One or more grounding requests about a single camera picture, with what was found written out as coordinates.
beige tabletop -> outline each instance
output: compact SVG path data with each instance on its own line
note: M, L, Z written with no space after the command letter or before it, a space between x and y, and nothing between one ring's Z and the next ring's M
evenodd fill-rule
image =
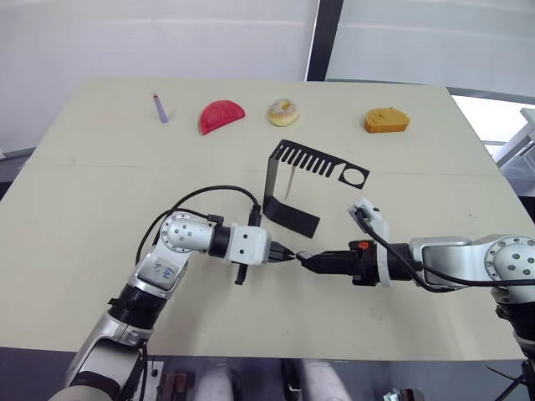
M157 92L170 117L157 118ZM286 128L267 121L281 97L300 109ZM230 99L246 118L200 136L197 118ZM371 135L369 109L394 106L402 134ZM268 219L294 251L343 250L366 238L346 213L362 196L390 223L390 239L491 233L535 235L445 89L397 84L187 79L91 79L72 98L0 203L0 346L77 350L134 268L153 217L184 194L241 185L262 199L268 156L280 139L371 171L363 190L298 170L288 204L321 217L313 239ZM283 198L288 169L279 171ZM247 198L201 195L187 206L247 223ZM155 325L150 352L348 359L501 359L522 355L488 289L430 294L410 282L354 287L296 261L249 268L192 257Z

black cable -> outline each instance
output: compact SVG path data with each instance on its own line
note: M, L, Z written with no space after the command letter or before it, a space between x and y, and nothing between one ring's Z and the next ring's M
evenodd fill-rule
M409 273L410 277L418 283L418 285L424 289L426 289L429 292L451 292L455 291L450 288L434 288L428 285L426 282L422 280L420 276L418 276L418 273L416 273L414 267L390 244L385 241L379 234L377 234L373 228L368 224L366 219L364 218L364 212L361 209L357 209L357 220L359 221L359 224L361 227L364 228L364 232L371 236L376 242L378 242L380 245L382 245L388 252L390 252L392 255L395 256L395 258L400 261L401 265L405 269L407 273Z
M145 387L147 385L147 373L149 372L149 362L148 362L149 357L147 355L147 343L143 344L143 347L141 349L141 355L143 358L143 378L141 379L139 401L143 401L143 398L145 398Z
M519 384L522 383L523 375L518 376L515 378L509 386L505 390L503 390L503 393L498 395L498 398L496 398L496 401L503 401L505 398L509 396L509 394L512 393L512 391L518 387Z
M173 214L174 211L184 211L186 213L191 213L192 215L199 216L199 217L201 217L203 219L208 218L207 215L203 215L202 213L199 213L199 212L196 212L196 211L192 211L190 209L183 209L183 208L180 208L180 206L182 205L182 203L184 203L188 199L192 198L193 196L202 194L204 192L209 192L211 190L235 190L237 192L242 192L244 195L246 195L252 201L252 203L255 206L260 206L260 204L257 201L257 198L255 198L254 195L251 192L249 192L246 189L243 189L240 186L235 186L235 185L212 185L212 186L207 186L205 188L201 188L199 190L194 190L193 192L189 193L188 195L186 195L182 199L180 199L178 202L176 202L169 210L163 211L162 213L160 213L160 215L158 217L156 217L154 219L154 221L150 224L149 229L143 235L143 238L141 238L141 242L137 247L137 252L135 253L135 264L137 265L139 263L139 261L141 259L141 251L143 250L143 245L147 241L147 238L149 237L150 233L154 229L155 225L158 223L158 221L160 221L160 219L163 216L169 217L170 215ZM155 235L155 239L152 242L152 245L155 245L158 242L158 238L159 237L160 237L160 232L157 232L156 235Z
M254 195L249 192L246 189L243 189L241 186L235 186L235 185L212 185L212 186L206 186L204 188L201 188L199 190L194 190L193 192L190 192L186 196L184 196L182 199L180 199L178 202L176 202L168 211L166 214L166 218L173 214L174 211L178 211L179 207L188 199L192 198L193 196L197 196L200 194L204 194L205 192L210 192L211 190L235 190L236 192L241 192L244 195L246 195L251 201L252 204L255 206L260 206L258 203L257 198L254 197ZM156 233L155 238L152 242L152 245L156 245L158 242L158 238L160 238L160 232Z
M418 275L416 274L414 268L410 265L410 263L400 254L398 253L394 248L390 246L390 244L385 241L383 238L381 238L374 229L368 224L366 219L364 218L364 212L361 209L357 210L356 213L357 219L359 221L359 224L364 228L364 231L366 231L369 236L371 236L374 240L376 240L380 245L382 245L386 250L390 253L392 253L405 267L408 267L408 269L411 270L409 272L410 276L414 278L414 276ZM445 273L439 272L438 270L429 267L423 263L420 264L421 267L424 270L427 270L430 273L433 273L435 276L440 277L444 280L447 280L449 282L454 282L457 284L461 284L463 286L470 286L470 287L515 287L515 286L535 286L535 280L527 279L527 280L495 280L495 281L473 281L473 280L464 280L462 278L452 277L448 276Z
M503 372L500 372L499 370L496 370L495 368L491 368L490 366L487 365L487 369L490 370L491 372L495 373L495 374L499 374L500 376L502 376L503 378L508 378L509 380L512 380L513 382L515 380L517 380L518 378L514 378L513 376L509 376L508 374L505 374ZM524 386L527 386L527 383L526 383L526 380L522 379L522 381L520 382L520 384L523 384Z
M183 209L183 208L180 208L178 209L178 211L184 211L185 213L191 213L192 215L195 215L195 216L199 216L203 219L206 219L208 216L207 215L203 215L202 213L199 213L198 211L192 211L190 209ZM160 213L160 215L158 217L156 217L154 219L154 221L152 221L152 223L150 224L149 226L149 229L146 231L146 233L143 235L143 238L141 238L141 242L140 244L138 245L137 247L137 252L135 253L135 264L137 265L140 261L140 258L141 258L141 251L143 250L143 245L145 244L145 242L147 241L147 238L149 237L150 233L152 232L152 230L154 229L155 225L158 223L158 221L160 221L160 219L163 217L163 216L166 216L167 213L169 211L163 211Z

purple pen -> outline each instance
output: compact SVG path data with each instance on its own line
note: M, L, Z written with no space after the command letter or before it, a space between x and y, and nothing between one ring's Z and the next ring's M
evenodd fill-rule
M167 119L166 112L164 111L164 108L161 106L160 98L158 97L157 94L154 94L152 97L154 98L154 103L156 105L156 110L158 110L158 115L160 116L160 121L163 124L165 124L168 121L168 119Z

red watermelon slice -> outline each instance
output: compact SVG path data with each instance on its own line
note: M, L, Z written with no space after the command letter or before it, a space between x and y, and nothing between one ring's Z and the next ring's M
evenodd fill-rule
M239 105L230 100L218 100L202 110L199 117L199 130L206 135L214 129L243 117L245 117L245 111Z

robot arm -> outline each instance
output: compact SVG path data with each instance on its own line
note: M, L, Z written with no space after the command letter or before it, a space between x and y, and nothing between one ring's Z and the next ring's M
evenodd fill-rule
M527 361L524 379L535 399L535 239L486 236L416 238L408 244L385 241L388 225L366 199L348 210L362 231L376 241L352 241L349 251L318 255L298 252L307 269L319 274L347 274L354 285L391 287L392 280L414 280L432 292L492 287L497 315L508 320Z
M140 350L195 252L247 265L286 260L291 254L260 227L226 227L222 218L214 222L185 212L164 220L158 242L138 263L119 298L110 301L111 308L69 366L65 388L51 401L109 401L133 393L144 364Z

